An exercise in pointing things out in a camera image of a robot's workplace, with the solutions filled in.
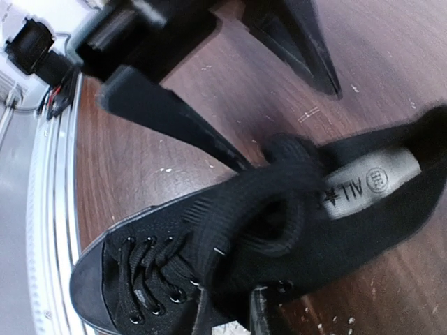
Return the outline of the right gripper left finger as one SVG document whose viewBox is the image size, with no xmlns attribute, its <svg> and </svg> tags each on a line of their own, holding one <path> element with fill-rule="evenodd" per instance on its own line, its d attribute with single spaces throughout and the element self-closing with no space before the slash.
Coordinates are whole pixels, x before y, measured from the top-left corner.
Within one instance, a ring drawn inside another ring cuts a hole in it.
<svg viewBox="0 0 447 335">
<path fill-rule="evenodd" d="M 195 302 L 197 311 L 191 329 L 193 335 L 211 334 L 213 327 L 236 320 L 228 297 L 212 295 L 206 289 L 198 289 Z"/>
</svg>

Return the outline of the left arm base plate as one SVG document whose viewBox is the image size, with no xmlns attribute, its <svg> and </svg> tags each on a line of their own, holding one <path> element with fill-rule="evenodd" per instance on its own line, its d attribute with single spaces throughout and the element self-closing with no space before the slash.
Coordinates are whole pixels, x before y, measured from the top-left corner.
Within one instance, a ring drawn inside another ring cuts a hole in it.
<svg viewBox="0 0 447 335">
<path fill-rule="evenodd" d="M 75 66 L 68 71 L 59 84 L 50 87 L 38 106 L 36 114 L 44 114 L 47 120 L 51 120 L 72 106 L 80 74 L 80 68 Z"/>
</svg>

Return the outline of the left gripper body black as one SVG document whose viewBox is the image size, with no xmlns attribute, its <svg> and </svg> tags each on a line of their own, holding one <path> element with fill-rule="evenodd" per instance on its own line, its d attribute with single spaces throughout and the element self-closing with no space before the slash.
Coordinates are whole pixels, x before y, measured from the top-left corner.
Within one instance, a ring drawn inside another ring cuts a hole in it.
<svg viewBox="0 0 447 335">
<path fill-rule="evenodd" d="M 162 81 L 217 29 L 215 1 L 109 1 L 74 38 L 74 58 L 105 82 L 121 65 Z"/>
</svg>

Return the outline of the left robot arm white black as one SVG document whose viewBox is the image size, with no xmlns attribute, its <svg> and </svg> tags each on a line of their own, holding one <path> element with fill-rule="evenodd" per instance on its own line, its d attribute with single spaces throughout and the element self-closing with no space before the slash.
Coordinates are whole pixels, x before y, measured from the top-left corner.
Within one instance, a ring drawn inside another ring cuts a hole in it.
<svg viewBox="0 0 447 335">
<path fill-rule="evenodd" d="M 6 41 L 8 60 L 52 88 L 48 117 L 73 101 L 75 81 L 102 82 L 101 107 L 115 116 L 199 148 L 230 169 L 249 161 L 191 106 L 161 82 L 218 27 L 216 1 L 109 1 L 81 29 L 67 55 L 54 36 L 27 19 Z M 312 1 L 246 1 L 242 23 L 310 86 L 341 96 L 342 88 Z"/>
</svg>

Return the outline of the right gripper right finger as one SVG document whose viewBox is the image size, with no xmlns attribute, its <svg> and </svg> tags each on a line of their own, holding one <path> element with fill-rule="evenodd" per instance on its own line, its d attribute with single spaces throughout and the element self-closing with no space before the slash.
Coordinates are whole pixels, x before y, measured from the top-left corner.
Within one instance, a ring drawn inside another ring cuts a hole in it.
<svg viewBox="0 0 447 335">
<path fill-rule="evenodd" d="M 254 335 L 290 335 L 293 330 L 282 315 L 285 294 L 266 285 L 255 287 L 249 298 L 249 330 Z"/>
</svg>

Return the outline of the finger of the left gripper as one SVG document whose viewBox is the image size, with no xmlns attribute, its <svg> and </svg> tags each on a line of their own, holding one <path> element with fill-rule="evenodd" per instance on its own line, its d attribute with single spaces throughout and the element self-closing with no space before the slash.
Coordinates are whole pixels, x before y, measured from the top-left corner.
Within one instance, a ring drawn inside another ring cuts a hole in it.
<svg viewBox="0 0 447 335">
<path fill-rule="evenodd" d="M 342 88 L 313 1 L 244 4 L 244 25 L 252 36 L 309 86 L 329 96 L 341 96 Z"/>
<path fill-rule="evenodd" d="M 102 84 L 101 107 L 117 117 L 175 138 L 241 172 L 251 163 L 174 91 L 131 66 L 120 66 Z"/>
</svg>

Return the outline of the black canvas shoe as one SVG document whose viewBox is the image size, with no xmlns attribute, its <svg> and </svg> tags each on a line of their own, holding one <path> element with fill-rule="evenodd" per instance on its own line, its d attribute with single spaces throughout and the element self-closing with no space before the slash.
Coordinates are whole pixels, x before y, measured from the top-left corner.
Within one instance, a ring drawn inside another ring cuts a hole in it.
<svg viewBox="0 0 447 335">
<path fill-rule="evenodd" d="M 263 167 L 144 210 L 104 232 L 70 280 L 106 334 L 191 334 L 198 289 L 247 318 L 260 285 L 318 290 L 424 226 L 446 185 L 446 105 L 323 146 L 296 135 Z"/>
</svg>

